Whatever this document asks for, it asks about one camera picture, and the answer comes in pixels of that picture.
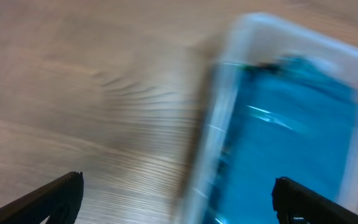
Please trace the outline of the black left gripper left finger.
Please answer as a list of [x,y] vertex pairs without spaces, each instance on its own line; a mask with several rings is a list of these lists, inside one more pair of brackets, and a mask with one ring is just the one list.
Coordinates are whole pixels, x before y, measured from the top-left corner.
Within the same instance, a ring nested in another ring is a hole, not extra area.
[[0,224],[74,223],[81,208],[84,178],[69,172],[0,208]]

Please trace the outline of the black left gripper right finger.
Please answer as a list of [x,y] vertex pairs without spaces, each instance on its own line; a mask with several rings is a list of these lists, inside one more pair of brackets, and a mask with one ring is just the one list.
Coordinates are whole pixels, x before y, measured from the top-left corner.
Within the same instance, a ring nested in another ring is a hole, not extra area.
[[275,181],[273,210],[280,224],[358,224],[358,215],[288,177]]

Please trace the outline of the blue jeans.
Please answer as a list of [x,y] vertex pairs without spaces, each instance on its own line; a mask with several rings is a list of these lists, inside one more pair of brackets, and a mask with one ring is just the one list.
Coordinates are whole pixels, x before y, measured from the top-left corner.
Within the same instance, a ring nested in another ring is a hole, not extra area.
[[272,190],[288,177],[339,196],[357,125],[356,91],[295,56],[246,65],[205,223],[276,223]]

